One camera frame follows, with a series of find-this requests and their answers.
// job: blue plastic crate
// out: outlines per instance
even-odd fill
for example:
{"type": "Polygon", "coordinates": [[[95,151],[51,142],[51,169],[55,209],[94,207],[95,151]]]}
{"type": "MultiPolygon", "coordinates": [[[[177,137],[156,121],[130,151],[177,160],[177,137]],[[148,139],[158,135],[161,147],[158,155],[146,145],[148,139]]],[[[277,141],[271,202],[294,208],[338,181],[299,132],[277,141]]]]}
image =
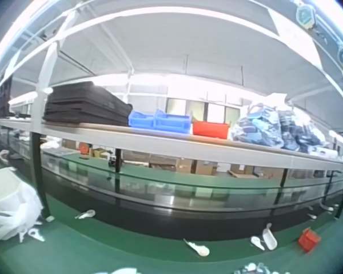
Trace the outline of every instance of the blue plastic crate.
{"type": "Polygon", "coordinates": [[[188,134],[191,123],[189,116],[166,114],[162,110],[157,110],[154,117],[154,128],[162,131],[188,134]]]}
{"type": "Polygon", "coordinates": [[[150,130],[154,129],[154,115],[143,114],[138,111],[132,111],[128,117],[128,125],[136,128],[147,128],[150,130]]]}

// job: white plastic bag on floor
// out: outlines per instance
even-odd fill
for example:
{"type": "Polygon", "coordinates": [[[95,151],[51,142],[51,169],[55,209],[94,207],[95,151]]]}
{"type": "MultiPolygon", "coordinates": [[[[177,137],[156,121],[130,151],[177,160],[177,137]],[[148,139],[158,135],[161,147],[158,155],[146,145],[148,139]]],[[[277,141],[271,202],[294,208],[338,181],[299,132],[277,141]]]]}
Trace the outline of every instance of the white plastic bag on floor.
{"type": "Polygon", "coordinates": [[[33,187],[9,168],[0,170],[0,240],[31,229],[43,207],[33,187]]]}

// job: red plastic basket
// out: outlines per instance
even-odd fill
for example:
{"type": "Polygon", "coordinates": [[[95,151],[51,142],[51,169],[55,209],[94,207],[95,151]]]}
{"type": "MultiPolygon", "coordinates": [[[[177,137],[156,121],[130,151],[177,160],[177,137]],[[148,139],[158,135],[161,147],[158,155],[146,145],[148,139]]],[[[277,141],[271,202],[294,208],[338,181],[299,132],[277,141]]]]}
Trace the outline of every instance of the red plastic basket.
{"type": "Polygon", "coordinates": [[[320,243],[321,238],[310,228],[307,228],[302,233],[301,237],[298,239],[299,245],[306,251],[310,252],[313,250],[318,243],[320,243]]]}
{"type": "Polygon", "coordinates": [[[194,121],[193,135],[227,139],[229,127],[229,124],[194,121]]]}

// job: white shelf board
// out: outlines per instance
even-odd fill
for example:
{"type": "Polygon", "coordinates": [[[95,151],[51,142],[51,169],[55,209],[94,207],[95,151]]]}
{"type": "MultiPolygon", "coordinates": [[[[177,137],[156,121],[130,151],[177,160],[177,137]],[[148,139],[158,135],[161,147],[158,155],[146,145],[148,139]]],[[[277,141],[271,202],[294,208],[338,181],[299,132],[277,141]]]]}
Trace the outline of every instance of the white shelf board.
{"type": "MultiPolygon", "coordinates": [[[[0,119],[0,126],[30,131],[29,120],[0,119]]],[[[44,135],[151,154],[219,163],[302,170],[343,170],[343,162],[299,152],[184,134],[129,127],[43,123],[44,135]]]]}

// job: green floor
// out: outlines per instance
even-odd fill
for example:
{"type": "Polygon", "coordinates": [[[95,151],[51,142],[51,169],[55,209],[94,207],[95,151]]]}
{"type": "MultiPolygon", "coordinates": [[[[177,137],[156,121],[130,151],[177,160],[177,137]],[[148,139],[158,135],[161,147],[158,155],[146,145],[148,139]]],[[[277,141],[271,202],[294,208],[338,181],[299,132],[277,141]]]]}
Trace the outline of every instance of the green floor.
{"type": "Polygon", "coordinates": [[[29,237],[22,244],[17,237],[0,242],[0,257],[12,273],[112,273],[136,267],[142,274],[228,274],[254,262],[279,273],[322,274],[338,273],[343,266],[343,215],[334,221],[332,215],[324,213],[316,221],[275,233],[278,248],[271,252],[252,247],[249,239],[202,242],[199,244],[210,248],[210,256],[201,258],[182,240],[140,235],[95,219],[75,220],[77,212],[73,209],[53,198],[49,203],[56,220],[41,230],[45,243],[29,237]],[[312,253],[304,254],[296,238],[308,226],[316,230],[322,242],[312,253]]]}

